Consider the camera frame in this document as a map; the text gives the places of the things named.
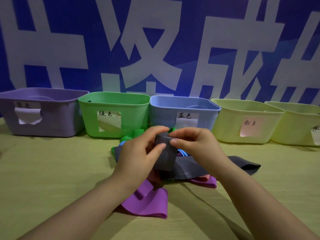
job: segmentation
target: blue bin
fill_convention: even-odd
[[[198,97],[152,96],[150,122],[177,129],[198,127],[211,130],[221,107]]]

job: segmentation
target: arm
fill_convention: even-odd
[[[169,128],[164,126],[151,127],[141,136],[127,141],[122,147],[113,174],[103,184],[19,239],[90,239],[112,211],[147,178],[166,147],[166,144],[154,146],[155,136],[168,130]]]
[[[183,128],[170,144],[191,154],[216,177],[255,239],[320,239],[265,188],[237,167],[207,129]]]

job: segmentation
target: paper label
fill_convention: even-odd
[[[317,146],[320,145],[320,125],[314,126],[311,129],[311,134],[314,144],[316,144]]]
[[[18,116],[19,124],[36,125],[42,121],[41,105],[37,102],[14,101],[14,112]]]
[[[97,118],[99,124],[99,132],[121,130],[121,113],[118,111],[97,111]]]
[[[242,122],[240,136],[241,137],[260,136],[263,123],[264,123],[264,118],[257,118],[257,117],[245,118]]]
[[[181,129],[184,127],[197,127],[198,119],[198,113],[178,112],[175,128]]]

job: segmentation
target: yellow tablecloth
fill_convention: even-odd
[[[118,140],[13,136],[0,119],[0,239],[15,239],[108,177]],[[254,178],[320,235],[320,148],[221,144],[262,165]],[[166,185],[168,219],[112,214],[93,239],[252,239],[221,185]]]

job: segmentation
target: hand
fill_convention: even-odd
[[[112,176],[125,181],[133,192],[138,189],[166,147],[165,143],[155,146],[156,135],[168,130],[165,126],[150,127],[141,136],[126,141]]]
[[[192,155],[195,161],[214,177],[217,177],[222,165],[230,162],[208,129],[187,127],[174,130],[168,136],[177,138],[170,141],[171,145]]]

